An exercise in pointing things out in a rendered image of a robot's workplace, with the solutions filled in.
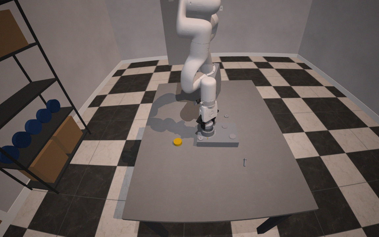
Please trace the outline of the yellow short cylinder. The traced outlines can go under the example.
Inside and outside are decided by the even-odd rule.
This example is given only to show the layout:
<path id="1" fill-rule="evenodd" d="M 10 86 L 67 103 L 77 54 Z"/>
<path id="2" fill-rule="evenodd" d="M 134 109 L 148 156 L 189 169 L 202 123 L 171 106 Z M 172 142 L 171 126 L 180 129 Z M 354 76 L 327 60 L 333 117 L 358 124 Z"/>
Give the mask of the yellow short cylinder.
<path id="1" fill-rule="evenodd" d="M 174 139 L 174 145 L 175 146 L 180 146 L 181 144 L 182 144 L 182 140 L 180 139 L 180 138 L 176 138 L 176 139 Z"/>

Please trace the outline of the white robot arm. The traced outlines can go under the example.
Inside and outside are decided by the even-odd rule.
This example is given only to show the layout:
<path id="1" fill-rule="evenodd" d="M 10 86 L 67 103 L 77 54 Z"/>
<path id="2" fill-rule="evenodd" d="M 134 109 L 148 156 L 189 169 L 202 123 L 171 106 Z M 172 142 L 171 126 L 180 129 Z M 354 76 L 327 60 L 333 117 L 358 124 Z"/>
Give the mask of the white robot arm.
<path id="1" fill-rule="evenodd" d="M 178 3 L 176 33 L 180 39 L 190 39 L 189 55 L 181 71 L 181 88 L 185 93 L 201 88 L 201 98 L 193 102 L 194 106 L 215 104 L 216 80 L 209 77 L 215 73 L 215 65 L 209 47 L 216 35 L 216 13 L 220 5 L 221 0 L 179 0 Z M 194 18 L 187 18 L 187 14 Z"/>

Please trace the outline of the grey toothed gear with red arrow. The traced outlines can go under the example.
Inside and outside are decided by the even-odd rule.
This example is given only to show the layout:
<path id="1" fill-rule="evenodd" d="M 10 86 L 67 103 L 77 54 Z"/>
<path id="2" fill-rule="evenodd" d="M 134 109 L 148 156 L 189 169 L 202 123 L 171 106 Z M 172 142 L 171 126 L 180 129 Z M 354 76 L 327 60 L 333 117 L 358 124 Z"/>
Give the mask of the grey toothed gear with red arrow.
<path id="1" fill-rule="evenodd" d="M 206 125 L 206 129 L 211 129 L 213 127 L 212 120 L 209 120 L 209 121 L 205 122 L 205 125 Z"/>

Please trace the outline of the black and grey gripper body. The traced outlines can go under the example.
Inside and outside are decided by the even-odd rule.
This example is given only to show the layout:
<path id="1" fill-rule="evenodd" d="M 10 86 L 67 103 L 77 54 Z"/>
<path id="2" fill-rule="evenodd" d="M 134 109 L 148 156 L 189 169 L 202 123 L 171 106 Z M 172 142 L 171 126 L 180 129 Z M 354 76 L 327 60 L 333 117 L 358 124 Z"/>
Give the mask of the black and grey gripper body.
<path id="1" fill-rule="evenodd" d="M 202 104 L 199 107 L 199 116 L 202 116 L 202 121 L 207 122 L 212 118 L 217 116 L 217 102 L 213 106 L 203 106 Z"/>

